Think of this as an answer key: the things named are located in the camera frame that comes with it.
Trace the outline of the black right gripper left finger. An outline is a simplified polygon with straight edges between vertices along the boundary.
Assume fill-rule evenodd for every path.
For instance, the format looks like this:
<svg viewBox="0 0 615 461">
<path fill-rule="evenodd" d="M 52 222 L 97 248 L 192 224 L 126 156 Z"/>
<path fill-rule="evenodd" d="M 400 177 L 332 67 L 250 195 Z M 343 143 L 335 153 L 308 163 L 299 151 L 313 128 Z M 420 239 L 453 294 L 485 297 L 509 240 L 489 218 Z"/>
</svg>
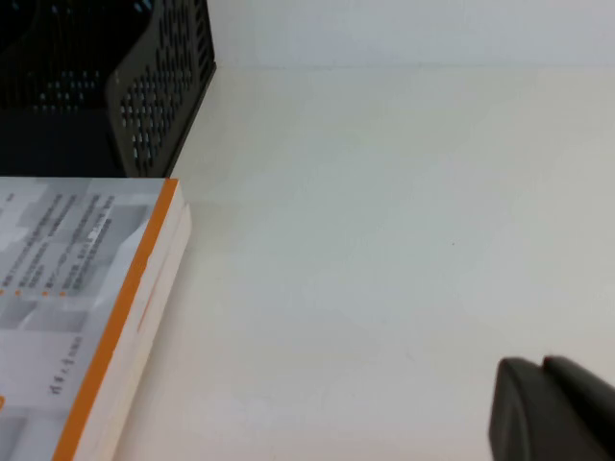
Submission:
<svg viewBox="0 0 615 461">
<path fill-rule="evenodd" d="M 612 460 L 540 365 L 499 362 L 489 424 L 494 460 Z"/>
</svg>

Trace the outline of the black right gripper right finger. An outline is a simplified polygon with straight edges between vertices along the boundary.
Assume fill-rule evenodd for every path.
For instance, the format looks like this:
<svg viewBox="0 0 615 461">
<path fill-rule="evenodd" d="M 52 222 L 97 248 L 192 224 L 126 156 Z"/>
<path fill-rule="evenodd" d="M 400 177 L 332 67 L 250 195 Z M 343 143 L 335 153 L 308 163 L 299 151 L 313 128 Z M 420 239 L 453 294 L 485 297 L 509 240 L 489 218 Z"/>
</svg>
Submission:
<svg viewBox="0 0 615 461">
<path fill-rule="evenodd" d="M 566 396 L 594 439 L 614 454 L 614 386 L 564 356 L 546 356 L 542 365 Z"/>
</svg>

